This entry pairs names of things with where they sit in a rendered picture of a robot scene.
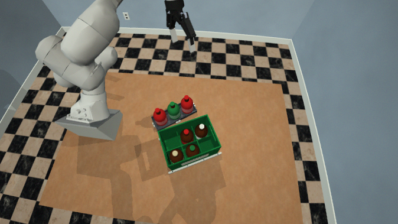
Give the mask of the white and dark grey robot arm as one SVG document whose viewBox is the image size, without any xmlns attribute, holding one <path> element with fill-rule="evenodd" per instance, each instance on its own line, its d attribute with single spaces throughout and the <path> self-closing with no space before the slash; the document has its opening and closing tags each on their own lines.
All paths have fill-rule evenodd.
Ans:
<svg viewBox="0 0 398 224">
<path fill-rule="evenodd" d="M 38 44 L 36 58 L 54 72 L 57 84 L 83 89 L 80 100 L 67 114 L 68 120 L 89 124 L 110 116 L 105 76 L 118 60 L 118 54 L 108 45 L 119 31 L 120 21 L 115 12 L 122 1 L 95 0 L 64 38 L 51 35 Z"/>
</svg>

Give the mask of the brown bottle with green cap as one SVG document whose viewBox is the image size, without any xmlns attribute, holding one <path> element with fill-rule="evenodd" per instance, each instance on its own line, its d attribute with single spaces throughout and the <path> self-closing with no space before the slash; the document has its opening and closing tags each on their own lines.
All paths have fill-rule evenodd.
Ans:
<svg viewBox="0 0 398 224">
<path fill-rule="evenodd" d="M 190 145 L 188 145 L 186 147 L 185 152 L 186 152 L 186 155 L 188 156 L 188 158 L 190 158 L 192 156 L 195 156 L 195 155 L 199 154 L 200 153 L 200 149 L 199 149 L 199 147 L 197 145 L 190 144 Z"/>
</svg>

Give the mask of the brown bottle with red cap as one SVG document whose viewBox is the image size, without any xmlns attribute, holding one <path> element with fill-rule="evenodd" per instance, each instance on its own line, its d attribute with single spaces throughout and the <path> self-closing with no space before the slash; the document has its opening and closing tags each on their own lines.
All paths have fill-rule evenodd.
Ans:
<svg viewBox="0 0 398 224">
<path fill-rule="evenodd" d="M 190 129 L 183 129 L 180 133 L 181 142 L 183 144 L 192 142 L 194 140 L 194 134 Z"/>
</svg>

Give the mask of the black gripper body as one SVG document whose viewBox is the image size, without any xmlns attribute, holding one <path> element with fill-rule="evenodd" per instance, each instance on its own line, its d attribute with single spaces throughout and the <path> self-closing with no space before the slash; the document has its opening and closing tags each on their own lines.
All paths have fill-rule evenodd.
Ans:
<svg viewBox="0 0 398 224">
<path fill-rule="evenodd" d="M 170 14 L 176 14 L 178 19 L 182 21 L 181 12 L 184 7 L 184 0 L 173 0 L 173 1 L 166 1 L 165 0 L 166 9 L 170 12 Z"/>
</svg>

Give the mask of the red bottle with pink label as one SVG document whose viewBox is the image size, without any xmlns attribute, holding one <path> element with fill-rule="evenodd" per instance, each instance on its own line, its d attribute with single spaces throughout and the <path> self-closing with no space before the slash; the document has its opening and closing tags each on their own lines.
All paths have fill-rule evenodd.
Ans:
<svg viewBox="0 0 398 224">
<path fill-rule="evenodd" d="M 163 109 L 156 108 L 153 117 L 159 126 L 163 126 L 168 122 L 167 115 Z"/>
<path fill-rule="evenodd" d="M 193 100 L 188 95 L 185 95 L 184 98 L 182 98 L 181 109 L 186 114 L 193 111 Z"/>
</svg>

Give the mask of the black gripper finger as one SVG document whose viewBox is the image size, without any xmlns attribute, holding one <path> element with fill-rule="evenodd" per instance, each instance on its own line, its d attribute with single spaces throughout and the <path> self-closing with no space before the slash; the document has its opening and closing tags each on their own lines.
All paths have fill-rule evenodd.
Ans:
<svg viewBox="0 0 398 224">
<path fill-rule="evenodd" d="M 193 51 L 196 51 L 195 42 L 194 42 L 194 38 L 193 38 L 196 36 L 196 33 L 195 33 L 192 23 L 189 19 L 188 12 L 185 12 L 185 13 L 181 12 L 181 16 L 182 16 L 181 18 L 183 21 L 180 21 L 176 14 L 174 15 L 174 18 L 177 20 L 179 25 L 182 26 L 182 29 L 184 30 L 185 34 L 187 35 L 190 53 L 192 53 Z"/>
<path fill-rule="evenodd" d="M 166 10 L 166 13 L 167 13 L 167 27 L 169 27 L 169 31 L 170 31 L 170 34 L 171 34 L 172 42 L 174 43 L 174 42 L 178 41 L 177 34 L 176 34 L 176 31 L 175 31 L 175 23 L 176 22 L 173 20 L 173 16 L 174 16 L 173 14 L 170 14 L 170 12 L 167 11 L 167 10 Z"/>
</svg>

